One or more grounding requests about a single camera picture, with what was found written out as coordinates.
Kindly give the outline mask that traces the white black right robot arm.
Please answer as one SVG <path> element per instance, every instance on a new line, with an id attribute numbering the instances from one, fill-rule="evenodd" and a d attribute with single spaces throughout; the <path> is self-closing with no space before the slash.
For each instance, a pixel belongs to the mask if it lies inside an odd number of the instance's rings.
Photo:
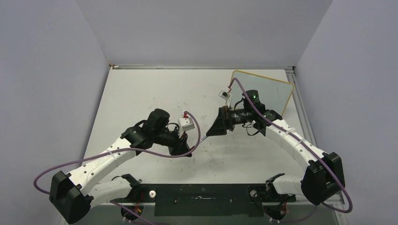
<path id="1" fill-rule="evenodd" d="M 226 135 L 236 125 L 251 124 L 257 134 L 271 139 L 284 149 L 303 169 L 301 176 L 279 173 L 266 181 L 265 195 L 277 201 L 288 195 L 304 196 L 319 205 L 345 186 L 342 160 L 334 152 L 328 154 L 302 138 L 274 110 L 260 102 L 257 90 L 248 90 L 240 100 L 242 109 L 222 106 L 206 136 Z"/>

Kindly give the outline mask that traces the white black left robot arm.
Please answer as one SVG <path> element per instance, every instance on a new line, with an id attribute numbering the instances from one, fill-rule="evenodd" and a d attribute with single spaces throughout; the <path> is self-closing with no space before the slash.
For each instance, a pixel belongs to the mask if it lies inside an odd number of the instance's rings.
<path id="1" fill-rule="evenodd" d="M 70 172 L 59 171 L 52 177 L 49 200 L 68 224 L 78 222 L 90 209 L 105 202 L 123 198 L 136 201 L 140 183 L 130 174 L 105 183 L 101 180 L 141 152 L 151 154 L 153 145 L 168 147 L 167 158 L 192 156 L 196 146 L 188 146 L 187 131 L 199 127 L 197 120 L 185 111 L 175 129 L 170 130 L 169 118 L 167 111 L 154 109 L 146 120 L 127 128 L 105 151 L 87 158 Z"/>

